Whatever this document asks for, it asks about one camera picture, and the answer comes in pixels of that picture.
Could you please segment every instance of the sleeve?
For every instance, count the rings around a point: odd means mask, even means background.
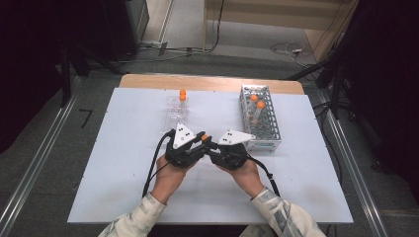
[[[251,201],[280,237],[325,236],[307,211],[267,188]]]
[[[147,194],[132,212],[115,219],[99,237],[147,236],[165,208],[166,205]]]

